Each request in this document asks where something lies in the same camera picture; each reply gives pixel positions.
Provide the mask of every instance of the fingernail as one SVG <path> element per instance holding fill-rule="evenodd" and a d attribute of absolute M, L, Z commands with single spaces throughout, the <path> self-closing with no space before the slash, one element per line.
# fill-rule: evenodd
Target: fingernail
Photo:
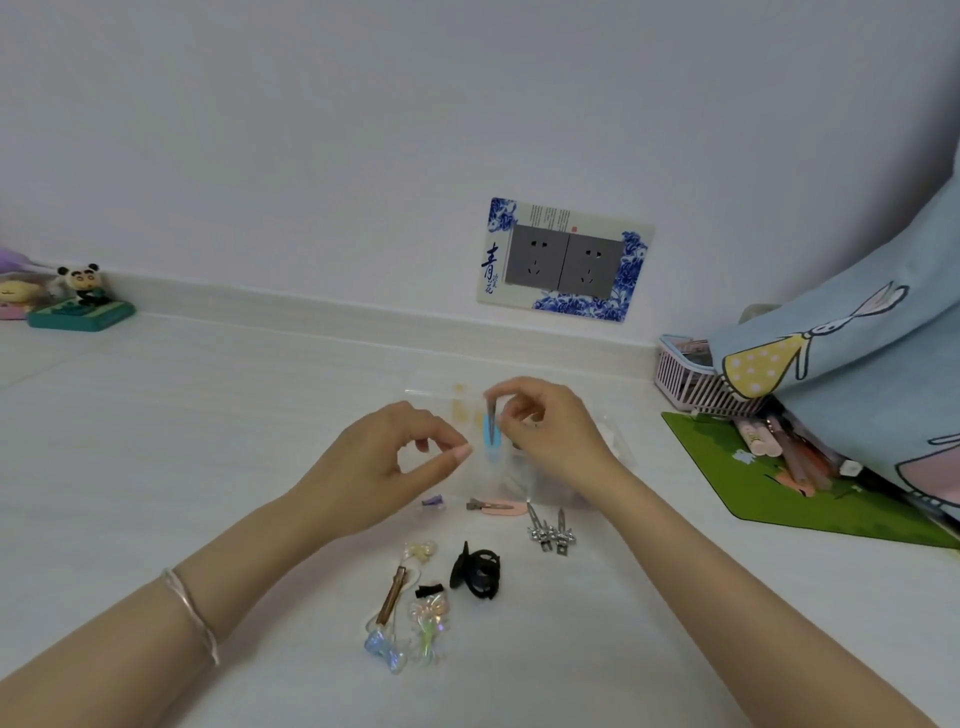
<path fill-rule="evenodd" d="M 467 458 L 470 457 L 470 454 L 473 452 L 473 445 L 467 443 L 466 445 L 458 445 L 456 448 L 451 450 L 453 452 L 453 458 L 457 461 L 457 465 L 464 462 Z"/>

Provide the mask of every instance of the pink basket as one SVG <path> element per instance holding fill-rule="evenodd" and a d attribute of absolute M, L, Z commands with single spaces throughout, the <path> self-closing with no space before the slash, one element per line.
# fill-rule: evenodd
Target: pink basket
<path fill-rule="evenodd" d="M 713 367 L 694 364 L 689 352 L 707 349 L 703 341 L 664 334 L 657 354 L 657 386 L 681 412 L 703 412 L 723 417 L 750 417 L 767 398 L 741 401 Z"/>

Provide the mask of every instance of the green base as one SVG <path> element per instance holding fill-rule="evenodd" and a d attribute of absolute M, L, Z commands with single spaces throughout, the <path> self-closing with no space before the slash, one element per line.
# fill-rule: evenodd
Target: green base
<path fill-rule="evenodd" d="M 676 412 L 664 412 L 663 419 L 717 496 L 739 519 L 960 548 L 955 538 L 913 506 L 865 491 L 852 480 L 836 479 L 831 490 L 814 497 L 803 497 L 780 485 L 774 475 L 786 467 L 783 458 L 758 457 L 750 465 L 733 458 L 747 446 L 729 422 Z"/>
<path fill-rule="evenodd" d="M 136 313 L 133 304 L 126 301 L 112 301 L 106 305 L 91 307 L 89 312 L 83 315 L 63 313 L 78 310 L 72 301 L 54 303 L 28 313 L 27 324 L 33 328 L 58 328 L 64 331 L 102 331 Z"/>

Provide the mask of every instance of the panda figurine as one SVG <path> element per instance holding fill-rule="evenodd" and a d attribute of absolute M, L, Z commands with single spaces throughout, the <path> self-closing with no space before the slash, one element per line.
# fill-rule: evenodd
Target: panda figurine
<path fill-rule="evenodd" d="M 61 266 L 57 272 L 63 276 L 67 287 L 77 293 L 77 303 L 83 306 L 106 305 L 113 301 L 107 295 L 104 282 L 100 277 L 100 266 L 90 263 L 85 268 L 67 268 Z"/>

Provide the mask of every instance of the purple object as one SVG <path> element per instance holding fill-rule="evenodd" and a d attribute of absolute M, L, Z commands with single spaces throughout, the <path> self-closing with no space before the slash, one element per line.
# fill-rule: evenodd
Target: purple object
<path fill-rule="evenodd" d="M 24 254 L 12 251 L 10 248 L 0 248 L 0 274 L 35 271 L 36 269 L 44 272 L 53 270 L 48 265 L 34 263 Z"/>

